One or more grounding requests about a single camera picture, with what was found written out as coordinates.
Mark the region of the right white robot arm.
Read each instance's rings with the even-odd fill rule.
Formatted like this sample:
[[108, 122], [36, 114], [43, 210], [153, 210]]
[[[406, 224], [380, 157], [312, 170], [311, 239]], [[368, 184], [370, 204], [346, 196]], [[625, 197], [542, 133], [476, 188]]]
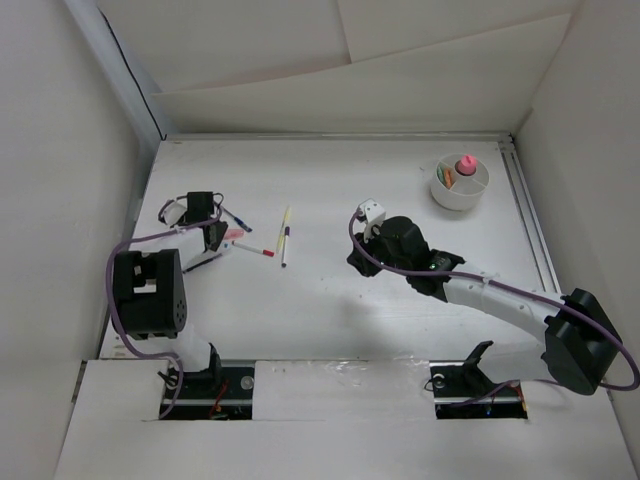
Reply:
[[382, 271], [403, 277], [417, 293], [444, 304], [467, 307], [528, 334], [530, 346], [479, 341], [468, 356], [448, 360], [467, 397], [488, 396], [517, 381], [541, 381], [580, 395], [605, 387], [607, 371], [627, 351], [603, 308], [590, 292], [538, 293], [514, 287], [463, 257], [432, 249], [409, 218], [368, 218], [356, 211], [348, 231], [353, 250], [349, 265], [362, 276]]

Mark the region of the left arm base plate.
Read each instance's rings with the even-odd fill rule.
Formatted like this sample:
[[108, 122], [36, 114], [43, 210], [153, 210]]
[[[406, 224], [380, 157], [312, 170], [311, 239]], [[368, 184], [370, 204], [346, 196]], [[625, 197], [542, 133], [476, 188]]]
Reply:
[[186, 379], [166, 421], [245, 421], [253, 416], [255, 365], [225, 364], [218, 386]]

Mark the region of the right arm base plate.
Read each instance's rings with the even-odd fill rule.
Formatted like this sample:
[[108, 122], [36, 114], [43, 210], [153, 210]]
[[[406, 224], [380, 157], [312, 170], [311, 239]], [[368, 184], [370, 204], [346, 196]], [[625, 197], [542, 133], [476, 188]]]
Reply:
[[433, 394], [438, 420], [528, 418], [519, 381], [494, 383], [463, 362], [431, 362], [424, 389]]

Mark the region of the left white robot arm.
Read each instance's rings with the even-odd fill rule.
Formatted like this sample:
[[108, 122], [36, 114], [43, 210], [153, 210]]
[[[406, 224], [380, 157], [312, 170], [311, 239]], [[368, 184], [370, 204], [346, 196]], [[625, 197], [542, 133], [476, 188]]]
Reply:
[[112, 263], [112, 296], [124, 338], [144, 358], [170, 351], [181, 361], [183, 386], [201, 396], [223, 383], [215, 347], [188, 323], [184, 276], [222, 257], [230, 249], [228, 223], [221, 219], [224, 195], [188, 192], [164, 203], [157, 220], [166, 235], [125, 247]]

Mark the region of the pink capped glue bottle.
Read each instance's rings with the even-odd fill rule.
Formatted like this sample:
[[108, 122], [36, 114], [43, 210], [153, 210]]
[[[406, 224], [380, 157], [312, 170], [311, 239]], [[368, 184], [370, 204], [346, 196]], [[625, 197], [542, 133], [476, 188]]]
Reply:
[[472, 155], [463, 155], [455, 164], [455, 169], [459, 175], [473, 176], [477, 170], [478, 161]]

